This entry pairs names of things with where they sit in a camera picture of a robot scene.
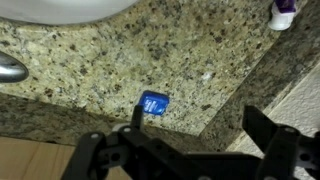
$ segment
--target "faucet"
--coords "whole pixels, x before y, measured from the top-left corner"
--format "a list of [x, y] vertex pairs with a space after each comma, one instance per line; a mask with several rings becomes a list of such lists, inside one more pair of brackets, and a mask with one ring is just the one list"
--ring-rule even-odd
[[0, 83], [15, 83], [29, 76], [27, 67], [16, 58], [0, 51]]

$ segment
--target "purple cap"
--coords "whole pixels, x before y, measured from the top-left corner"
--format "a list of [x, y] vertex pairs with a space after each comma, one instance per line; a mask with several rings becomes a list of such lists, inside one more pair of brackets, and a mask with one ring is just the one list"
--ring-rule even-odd
[[296, 12], [295, 0], [275, 0], [280, 13]]

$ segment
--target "granite countertop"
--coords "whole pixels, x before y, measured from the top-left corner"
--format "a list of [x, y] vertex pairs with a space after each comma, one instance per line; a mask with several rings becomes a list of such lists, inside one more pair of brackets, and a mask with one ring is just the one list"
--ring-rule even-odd
[[152, 90], [171, 103], [147, 124], [199, 135], [280, 35], [267, 27], [270, 3], [141, 0], [60, 27], [2, 19], [0, 49], [30, 77], [0, 92], [127, 120]]

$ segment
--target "wooden cabinet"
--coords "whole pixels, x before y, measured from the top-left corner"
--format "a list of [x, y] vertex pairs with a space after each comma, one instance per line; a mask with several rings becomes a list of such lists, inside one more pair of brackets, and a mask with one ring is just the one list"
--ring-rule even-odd
[[[0, 179], [58, 180], [74, 147], [0, 137]], [[107, 180], [129, 180], [121, 168]]]

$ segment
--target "white sink basin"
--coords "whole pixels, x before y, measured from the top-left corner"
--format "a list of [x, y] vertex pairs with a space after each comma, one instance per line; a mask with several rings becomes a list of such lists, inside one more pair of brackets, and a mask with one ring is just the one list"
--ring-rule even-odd
[[138, 0], [1, 0], [0, 16], [41, 24], [74, 24], [118, 13]]

